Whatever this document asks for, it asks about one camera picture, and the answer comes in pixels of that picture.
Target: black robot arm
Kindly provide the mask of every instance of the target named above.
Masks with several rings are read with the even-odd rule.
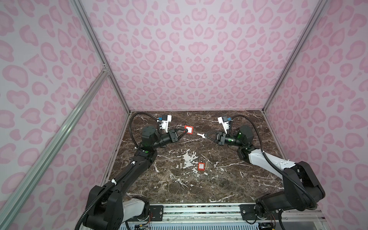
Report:
[[[255,124],[246,116],[237,115],[235,117],[246,118],[252,124],[259,139],[260,149],[252,144],[254,138],[252,128],[242,125],[232,134],[233,119],[227,116],[218,117],[219,123],[225,130],[216,132],[215,137],[210,139],[218,145],[238,146],[237,153],[241,160],[270,171],[280,177],[284,184],[283,191],[267,194],[256,200],[256,215],[264,217],[280,209],[299,211],[315,209],[316,203],[325,197],[325,191],[310,165],[304,161],[295,163],[266,153]],[[209,138],[210,134],[198,135]]]
[[[131,117],[129,131],[135,144],[131,124],[132,119],[138,114],[145,114],[155,119],[144,112],[136,113]],[[154,126],[143,128],[142,142],[136,145],[137,150],[130,158],[131,163],[104,186],[96,185],[91,189],[86,209],[75,226],[75,230],[78,230],[82,223],[95,230],[114,230],[119,229],[122,222],[134,216],[143,219],[148,216],[149,201],[147,199],[133,198],[128,202],[123,202],[122,197],[137,178],[153,164],[158,148],[178,142],[188,132],[187,129],[171,129],[167,133],[159,132],[160,128],[167,130],[169,121],[171,121],[171,116],[164,116],[157,119],[157,129]]]

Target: pink leopard print wall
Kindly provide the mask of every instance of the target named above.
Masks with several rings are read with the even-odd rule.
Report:
[[[0,209],[100,70],[68,0],[0,2]]]
[[[82,0],[132,110],[260,109],[317,0]]]
[[[107,79],[9,228],[74,229],[127,114]]]
[[[367,12],[332,1],[267,112],[283,151],[323,185],[331,230],[368,225]]]

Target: backdrop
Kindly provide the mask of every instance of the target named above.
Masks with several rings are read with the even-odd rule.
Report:
[[[317,0],[82,0],[132,110],[260,109]]]
[[[323,185],[331,230],[368,225],[367,11],[331,2],[266,114],[283,151]]]

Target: wire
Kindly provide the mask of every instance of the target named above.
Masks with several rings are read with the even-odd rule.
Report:
[[[247,220],[245,220],[248,224],[255,224],[255,222],[257,221],[257,213],[254,213],[255,214],[255,219],[253,221],[253,223],[249,223]]]
[[[283,210],[280,209],[280,211],[279,211],[279,224],[281,226],[281,229],[285,230],[284,224],[282,223],[282,217],[281,217],[282,212],[283,212]]]
[[[149,113],[145,113],[145,112],[137,112],[135,114],[133,114],[131,116],[131,118],[129,119],[129,135],[130,135],[130,138],[132,139],[134,145],[138,148],[138,144],[137,142],[135,141],[134,137],[133,137],[133,132],[132,132],[132,123],[133,123],[133,119],[135,118],[135,116],[139,115],[139,114],[144,114],[144,115],[147,115],[149,117],[151,117],[152,119],[154,119],[155,121],[157,120],[154,116],[152,116],[151,114]],[[157,122],[157,131],[160,133],[160,123]]]
[[[244,116],[244,115],[236,115],[234,118],[236,117],[243,117],[245,119],[247,119],[251,124],[252,126],[254,127],[255,129],[255,132],[257,133],[257,137],[258,137],[258,140],[259,140],[259,145],[261,146],[261,151],[262,151],[262,154],[263,156],[265,157],[266,161],[272,166],[272,168],[274,168],[278,173],[280,173],[283,177],[285,177],[286,179],[288,179],[290,182],[292,182],[297,188],[299,188],[307,197],[308,199],[311,201],[312,203],[312,207],[310,208],[311,210],[314,210],[317,208],[317,202],[315,201],[315,199],[310,195],[310,193],[304,188],[302,187],[300,184],[296,183],[288,174],[286,174],[284,171],[282,171],[281,169],[279,169],[276,165],[274,165],[270,159],[268,159],[267,157],[267,154],[266,152],[263,150],[263,143],[262,143],[262,140],[261,140],[261,137],[259,135],[259,132],[258,132],[258,129],[256,127],[256,125],[253,123],[253,121],[251,121],[248,117]]]
[[[230,148],[230,146],[229,146],[229,145],[227,145],[227,147],[228,147],[229,149],[231,149],[232,151],[238,152],[237,150]]]
[[[128,175],[128,173],[130,173],[130,171],[133,169],[134,164],[131,163],[130,167],[128,168],[127,171],[125,171],[121,176],[119,176],[117,179],[115,179],[116,183],[119,183],[126,175]],[[115,186],[114,183],[110,182],[110,184],[108,186],[105,187],[104,190],[102,190],[100,192],[100,194],[98,194],[98,196],[96,196],[96,198],[94,200],[92,200],[92,202],[89,204],[89,206],[84,210],[83,214],[81,215],[81,217],[79,218],[77,224],[75,225],[74,230],[79,230],[79,228],[81,227],[83,220],[86,218],[87,213],[91,210],[91,208],[97,204],[97,202],[99,202],[103,196],[110,191],[110,189],[112,189]]]
[[[130,230],[127,220],[125,221],[125,226],[127,227],[128,230]]]
[[[272,213],[271,213],[271,216],[272,216],[272,217],[270,217],[271,218],[271,226],[272,226],[273,229],[275,229],[276,228],[276,219],[275,219],[275,217],[273,216]]]

